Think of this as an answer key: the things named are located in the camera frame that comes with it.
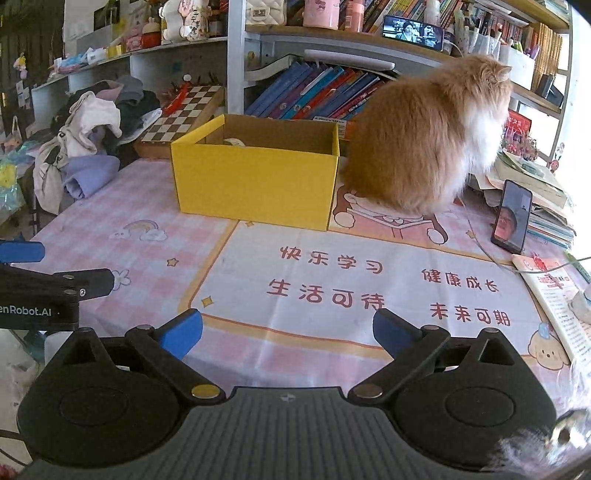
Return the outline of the orange fluffy cat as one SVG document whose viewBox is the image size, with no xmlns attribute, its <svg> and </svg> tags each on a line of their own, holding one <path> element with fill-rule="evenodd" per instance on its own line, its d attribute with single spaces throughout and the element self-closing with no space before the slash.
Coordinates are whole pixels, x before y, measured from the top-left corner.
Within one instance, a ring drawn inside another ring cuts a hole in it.
<svg viewBox="0 0 591 480">
<path fill-rule="evenodd" d="M 496 161 L 510 72 L 490 56 L 468 55 L 381 87 L 356 116 L 342 183 L 404 214 L 446 208 L 470 174 Z"/>
</svg>

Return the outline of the white Pikachu power strip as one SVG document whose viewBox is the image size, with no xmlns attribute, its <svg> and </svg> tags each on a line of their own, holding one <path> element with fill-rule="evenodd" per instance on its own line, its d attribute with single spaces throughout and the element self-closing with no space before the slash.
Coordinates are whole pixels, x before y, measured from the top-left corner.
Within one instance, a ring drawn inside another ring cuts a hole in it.
<svg viewBox="0 0 591 480">
<path fill-rule="evenodd" d="M 229 146 L 245 147 L 245 143 L 243 143 L 242 140 L 239 140 L 238 138 L 225 138 L 223 142 L 225 145 Z"/>
</svg>

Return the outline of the row of colourful books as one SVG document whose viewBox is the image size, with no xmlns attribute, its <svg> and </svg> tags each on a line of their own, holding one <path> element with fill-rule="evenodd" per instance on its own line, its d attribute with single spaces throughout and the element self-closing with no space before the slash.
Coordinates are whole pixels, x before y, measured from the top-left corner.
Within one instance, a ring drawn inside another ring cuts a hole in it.
<svg viewBox="0 0 591 480">
<path fill-rule="evenodd" d="M 295 60 L 259 81 L 243 113 L 276 120 L 349 122 L 393 80 L 368 69 Z"/>
</svg>

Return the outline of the checkered chess board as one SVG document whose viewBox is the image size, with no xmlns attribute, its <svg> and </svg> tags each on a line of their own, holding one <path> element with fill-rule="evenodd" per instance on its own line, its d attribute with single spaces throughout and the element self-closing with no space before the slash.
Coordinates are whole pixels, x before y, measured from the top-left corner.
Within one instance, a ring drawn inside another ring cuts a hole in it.
<svg viewBox="0 0 591 480">
<path fill-rule="evenodd" d="M 169 160 L 170 145 L 180 137 L 211 121 L 223 109 L 225 89 L 219 85 L 194 86 L 180 107 L 167 116 L 160 116 L 134 142 L 140 158 Z"/>
</svg>

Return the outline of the black smartphone on stand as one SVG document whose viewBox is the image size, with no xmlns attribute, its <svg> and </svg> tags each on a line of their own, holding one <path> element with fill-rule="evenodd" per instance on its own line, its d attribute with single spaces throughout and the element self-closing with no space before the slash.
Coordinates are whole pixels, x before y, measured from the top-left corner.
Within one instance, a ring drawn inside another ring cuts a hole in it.
<svg viewBox="0 0 591 480">
<path fill-rule="evenodd" d="M 521 254 L 533 205 L 533 193 L 512 180 L 504 188 L 491 241 L 511 254 Z"/>
</svg>

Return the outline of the grey bookshelf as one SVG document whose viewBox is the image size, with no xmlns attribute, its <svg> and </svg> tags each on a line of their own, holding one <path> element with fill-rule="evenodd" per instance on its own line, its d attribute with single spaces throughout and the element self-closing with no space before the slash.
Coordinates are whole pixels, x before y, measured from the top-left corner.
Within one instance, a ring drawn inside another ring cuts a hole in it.
<svg viewBox="0 0 591 480">
<path fill-rule="evenodd" d="M 129 74 L 146 89 L 162 93 L 185 74 L 225 87 L 226 109 L 242 112 L 259 79 L 253 72 L 286 55 L 311 57 L 312 51 L 353 55 L 390 62 L 403 75 L 424 75 L 449 60 L 449 55 L 413 44 L 363 33 L 294 26 L 245 25 L 245 2 L 229 4 L 228 32 L 197 42 L 162 44 L 102 59 L 66 75 L 58 74 L 31 90 L 35 126 L 49 127 L 52 116 L 68 96 L 100 80 Z"/>
</svg>

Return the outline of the open booklet with red print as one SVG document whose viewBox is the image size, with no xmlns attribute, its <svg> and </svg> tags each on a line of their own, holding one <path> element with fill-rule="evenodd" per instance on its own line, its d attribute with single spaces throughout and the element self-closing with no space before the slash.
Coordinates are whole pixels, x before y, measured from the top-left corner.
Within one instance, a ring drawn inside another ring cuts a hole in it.
<svg viewBox="0 0 591 480">
<path fill-rule="evenodd" d="M 565 267 L 556 259 L 513 255 L 512 263 L 528 285 L 549 320 L 549 327 L 539 327 L 528 351 L 537 362 L 550 370 L 575 362 L 590 367 L 590 326 L 585 327 L 571 309 L 571 302 L 581 290 Z"/>
</svg>

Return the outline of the pink cartoon table mat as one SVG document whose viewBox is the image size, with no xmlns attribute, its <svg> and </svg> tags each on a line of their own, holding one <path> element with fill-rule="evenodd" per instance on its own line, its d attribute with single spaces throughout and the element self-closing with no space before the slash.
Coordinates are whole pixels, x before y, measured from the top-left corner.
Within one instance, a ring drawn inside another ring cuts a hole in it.
<svg viewBox="0 0 591 480">
<path fill-rule="evenodd" d="M 352 387 L 389 360 L 372 331 L 384 307 L 458 337 L 500 329 L 562 403 L 568 357 L 491 243 L 481 199 L 421 220 L 352 195 L 335 206 L 327 231 L 185 215 L 170 164 L 138 161 L 40 231 L 38 269 L 113 272 L 112 293 L 81 305 L 81 324 L 101 335 L 199 310 L 204 336 L 186 360 L 224 389 Z"/>
</svg>

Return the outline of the pile of clothes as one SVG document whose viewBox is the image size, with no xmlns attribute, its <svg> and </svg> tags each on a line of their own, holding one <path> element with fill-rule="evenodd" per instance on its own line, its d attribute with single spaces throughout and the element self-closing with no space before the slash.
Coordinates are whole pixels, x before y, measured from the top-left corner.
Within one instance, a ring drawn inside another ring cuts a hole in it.
<svg viewBox="0 0 591 480">
<path fill-rule="evenodd" d="M 71 158 L 99 154 L 119 159 L 119 147 L 135 141 L 161 115 L 156 94 L 130 75 L 76 91 L 53 117 L 52 138 L 35 159 L 33 184 L 40 208 L 57 215 L 68 198 L 74 200 L 63 186 Z"/>
</svg>

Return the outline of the pink cup on shelf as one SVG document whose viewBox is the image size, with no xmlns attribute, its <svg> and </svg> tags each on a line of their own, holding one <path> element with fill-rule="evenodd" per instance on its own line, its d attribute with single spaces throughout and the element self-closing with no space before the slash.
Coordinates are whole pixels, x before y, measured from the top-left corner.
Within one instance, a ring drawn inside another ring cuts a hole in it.
<svg viewBox="0 0 591 480">
<path fill-rule="evenodd" d="M 339 0 L 305 0 L 304 27 L 339 29 Z"/>
</svg>

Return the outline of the purple folded cloth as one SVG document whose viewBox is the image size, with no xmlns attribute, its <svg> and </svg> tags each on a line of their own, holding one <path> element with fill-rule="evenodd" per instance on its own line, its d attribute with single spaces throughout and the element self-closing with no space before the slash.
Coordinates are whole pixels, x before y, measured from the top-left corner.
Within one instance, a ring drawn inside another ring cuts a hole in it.
<svg viewBox="0 0 591 480">
<path fill-rule="evenodd" d="M 90 198 L 117 175 L 120 161 L 111 155 L 73 157 L 65 168 L 63 186 L 74 200 Z"/>
</svg>

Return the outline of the yellow cardboard box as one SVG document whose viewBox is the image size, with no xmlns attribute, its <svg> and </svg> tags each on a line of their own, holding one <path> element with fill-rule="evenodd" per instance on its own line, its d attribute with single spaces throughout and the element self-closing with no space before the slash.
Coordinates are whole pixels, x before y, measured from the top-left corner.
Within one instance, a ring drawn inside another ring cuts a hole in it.
<svg viewBox="0 0 591 480">
<path fill-rule="evenodd" d="M 238 138 L 245 147 L 225 145 Z M 308 230 L 329 226 L 339 168 L 331 122 L 220 115 L 170 145 L 187 214 Z"/>
</svg>

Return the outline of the stack of papers and books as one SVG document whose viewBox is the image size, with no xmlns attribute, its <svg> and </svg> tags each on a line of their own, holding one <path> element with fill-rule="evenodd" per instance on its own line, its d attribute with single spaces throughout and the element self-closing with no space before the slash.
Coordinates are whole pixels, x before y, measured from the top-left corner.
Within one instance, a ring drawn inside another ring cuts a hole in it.
<svg viewBox="0 0 591 480">
<path fill-rule="evenodd" d="M 566 217 L 567 195 L 550 170 L 502 150 L 486 173 L 471 174 L 470 185 L 482 191 L 487 204 L 496 208 L 500 205 L 506 180 L 532 193 L 528 233 L 563 249 L 570 249 L 576 231 Z"/>
</svg>

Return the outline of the phone showing video on shelf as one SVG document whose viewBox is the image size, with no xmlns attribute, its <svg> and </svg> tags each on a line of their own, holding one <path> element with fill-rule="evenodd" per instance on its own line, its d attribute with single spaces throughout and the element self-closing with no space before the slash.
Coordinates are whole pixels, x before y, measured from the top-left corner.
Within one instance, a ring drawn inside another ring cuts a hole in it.
<svg viewBox="0 0 591 480">
<path fill-rule="evenodd" d="M 382 36 L 393 40 L 442 52 L 444 31 L 441 27 L 422 21 L 387 15 L 384 18 Z"/>
</svg>

